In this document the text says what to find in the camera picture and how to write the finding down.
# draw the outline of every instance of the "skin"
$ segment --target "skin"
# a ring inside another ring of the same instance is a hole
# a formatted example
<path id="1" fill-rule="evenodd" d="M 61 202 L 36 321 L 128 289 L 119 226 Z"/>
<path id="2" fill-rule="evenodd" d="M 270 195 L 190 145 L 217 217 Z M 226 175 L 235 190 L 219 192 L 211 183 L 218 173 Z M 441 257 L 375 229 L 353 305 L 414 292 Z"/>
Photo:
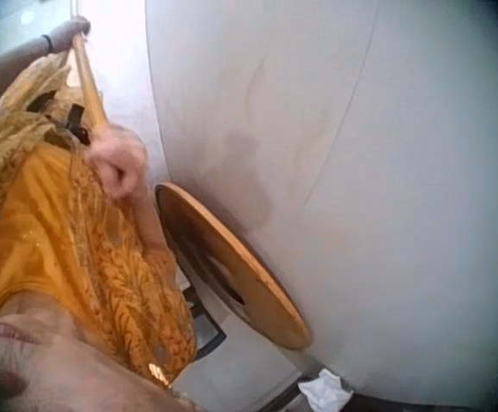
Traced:
<path id="1" fill-rule="evenodd" d="M 50 33 L 55 52 L 87 32 L 77 18 Z M 0 96 L 18 74 L 48 53 L 45 39 L 34 39 L 0 57 Z M 94 131 L 86 160 L 111 197 L 126 199 L 135 212 L 146 249 L 163 248 L 159 217 L 146 186 L 146 148 L 131 130 L 109 125 Z M 173 285 L 174 279 L 167 279 Z M 21 292 L 0 310 L 0 406 L 13 410 L 193 411 L 190 401 L 116 364 L 97 340 L 52 298 Z"/>

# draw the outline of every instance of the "wooden stick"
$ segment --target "wooden stick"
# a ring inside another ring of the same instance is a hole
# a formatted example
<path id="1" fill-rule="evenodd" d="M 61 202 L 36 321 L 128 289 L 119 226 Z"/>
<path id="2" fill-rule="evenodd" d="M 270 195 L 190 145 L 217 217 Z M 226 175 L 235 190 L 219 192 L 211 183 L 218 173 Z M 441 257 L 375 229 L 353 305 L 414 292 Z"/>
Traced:
<path id="1" fill-rule="evenodd" d="M 76 55 L 77 73 L 81 80 L 85 110 L 91 119 L 93 129 L 97 129 L 99 126 L 108 124 L 108 119 L 104 113 L 104 107 L 94 82 L 93 71 L 88 62 L 85 40 L 81 34 L 76 34 L 71 44 Z"/>

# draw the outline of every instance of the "round wooden board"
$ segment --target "round wooden board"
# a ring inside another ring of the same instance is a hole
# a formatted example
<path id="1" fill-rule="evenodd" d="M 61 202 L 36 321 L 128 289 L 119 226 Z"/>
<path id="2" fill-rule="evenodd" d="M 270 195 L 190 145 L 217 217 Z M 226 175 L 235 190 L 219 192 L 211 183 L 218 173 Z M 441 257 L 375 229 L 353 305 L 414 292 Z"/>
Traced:
<path id="1" fill-rule="evenodd" d="M 157 185 L 155 198 L 167 242 L 188 278 L 197 273 L 273 343 L 292 350 L 310 345 L 308 328 L 293 302 L 233 233 L 177 185 Z"/>

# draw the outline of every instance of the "orange fabric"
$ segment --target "orange fabric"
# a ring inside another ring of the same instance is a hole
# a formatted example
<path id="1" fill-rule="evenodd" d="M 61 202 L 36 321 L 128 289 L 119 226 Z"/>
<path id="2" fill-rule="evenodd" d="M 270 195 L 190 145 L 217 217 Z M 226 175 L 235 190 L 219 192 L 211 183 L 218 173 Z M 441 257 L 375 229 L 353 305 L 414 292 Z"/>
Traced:
<path id="1" fill-rule="evenodd" d="M 164 279 L 174 257 L 143 247 L 131 208 L 106 198 L 67 131 L 23 111 L 50 85 L 65 88 L 56 68 L 35 62 L 0 105 L 0 307 L 20 291 L 48 294 L 113 359 L 167 386 L 195 354 L 190 311 Z"/>

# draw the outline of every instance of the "paper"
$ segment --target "paper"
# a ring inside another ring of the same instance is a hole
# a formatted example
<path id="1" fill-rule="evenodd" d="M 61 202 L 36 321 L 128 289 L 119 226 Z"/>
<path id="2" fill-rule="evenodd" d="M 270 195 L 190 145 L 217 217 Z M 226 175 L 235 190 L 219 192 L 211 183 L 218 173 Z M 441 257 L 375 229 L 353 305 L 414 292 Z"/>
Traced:
<path id="1" fill-rule="evenodd" d="M 314 412 L 338 412 L 354 393 L 343 389 L 341 379 L 327 369 L 322 369 L 317 379 L 299 384 L 299 389 Z"/>

